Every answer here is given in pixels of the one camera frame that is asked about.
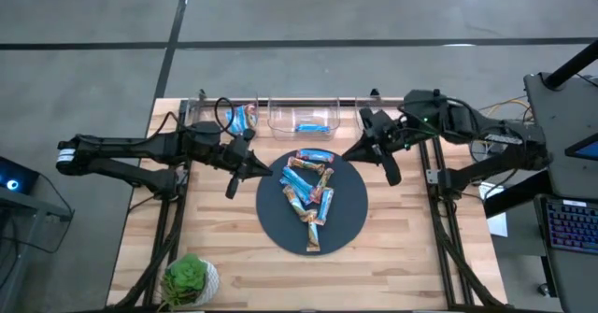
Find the succulent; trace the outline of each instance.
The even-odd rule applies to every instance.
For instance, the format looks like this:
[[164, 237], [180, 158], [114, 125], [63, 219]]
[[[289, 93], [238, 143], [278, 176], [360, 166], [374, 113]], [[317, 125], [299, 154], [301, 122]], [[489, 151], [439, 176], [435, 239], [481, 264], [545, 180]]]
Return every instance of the succulent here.
[[206, 272], [206, 263], [194, 253], [171, 264], [161, 283], [164, 303], [176, 307], [195, 301], [206, 284]]

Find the blue light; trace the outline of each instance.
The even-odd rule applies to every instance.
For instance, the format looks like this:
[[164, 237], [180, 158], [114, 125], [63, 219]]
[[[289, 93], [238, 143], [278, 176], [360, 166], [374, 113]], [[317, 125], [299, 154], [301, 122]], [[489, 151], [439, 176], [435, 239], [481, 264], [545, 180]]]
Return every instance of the blue light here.
[[10, 180], [9, 182], [7, 182], [7, 188], [10, 191], [14, 191], [17, 188], [19, 188], [19, 182], [15, 181], [15, 180]]

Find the black round plate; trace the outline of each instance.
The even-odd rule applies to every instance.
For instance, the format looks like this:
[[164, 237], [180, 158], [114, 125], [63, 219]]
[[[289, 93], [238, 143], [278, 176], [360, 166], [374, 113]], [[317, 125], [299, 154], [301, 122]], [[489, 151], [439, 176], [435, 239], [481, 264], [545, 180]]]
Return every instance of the black round plate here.
[[[326, 163], [326, 167], [331, 167], [335, 171], [327, 184], [327, 187], [335, 189], [335, 194], [325, 225], [318, 225], [320, 251], [307, 252], [307, 224], [299, 220], [287, 196], [282, 192], [283, 186], [279, 182], [282, 178], [282, 168], [287, 165], [289, 157], [294, 156], [295, 153], [296, 150], [274, 161], [270, 165], [274, 175], [262, 178], [260, 181], [256, 208], [263, 230], [281, 248], [296, 254], [322, 255], [338, 250], [353, 240], [365, 223], [367, 191], [363, 179], [355, 167], [339, 155], [335, 154], [331, 164]], [[297, 167], [293, 167], [292, 170], [313, 186], [316, 186], [320, 180], [318, 173], [312, 170]], [[315, 203], [305, 208], [316, 208], [320, 211], [320, 205]]]

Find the white pot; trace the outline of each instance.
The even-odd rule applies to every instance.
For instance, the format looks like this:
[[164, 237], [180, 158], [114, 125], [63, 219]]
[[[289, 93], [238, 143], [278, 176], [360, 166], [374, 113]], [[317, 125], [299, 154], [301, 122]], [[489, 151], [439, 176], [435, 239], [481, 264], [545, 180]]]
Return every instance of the white pot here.
[[[189, 308], [189, 307], [197, 307], [197, 306], [205, 305], [205, 304], [209, 303], [210, 300], [212, 300], [214, 295], [216, 295], [216, 292], [218, 291], [218, 286], [220, 284], [220, 277], [218, 276], [218, 271], [216, 270], [216, 266], [214, 266], [212, 263], [210, 263], [208, 261], [204, 261], [202, 259], [200, 259], [200, 261], [206, 263], [206, 265], [207, 265], [206, 284], [204, 286], [204, 289], [202, 290], [202, 293], [197, 297], [197, 299], [195, 300], [194, 303], [189, 303], [189, 304], [185, 304], [185, 305], [181, 305], [181, 306], [177, 306], [177, 307]], [[166, 267], [166, 269], [170, 268], [170, 265], [172, 265], [173, 263], [176, 263], [176, 262], [178, 262], [178, 260], [169, 264]]]

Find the potted plant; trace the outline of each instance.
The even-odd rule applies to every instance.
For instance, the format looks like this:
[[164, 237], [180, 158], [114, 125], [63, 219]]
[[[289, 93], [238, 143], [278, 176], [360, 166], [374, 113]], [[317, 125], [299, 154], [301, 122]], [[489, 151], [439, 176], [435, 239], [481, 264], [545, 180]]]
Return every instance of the potted plant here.
[[205, 304], [216, 293], [218, 283], [214, 265], [188, 253], [166, 267], [161, 281], [164, 302], [160, 308]]

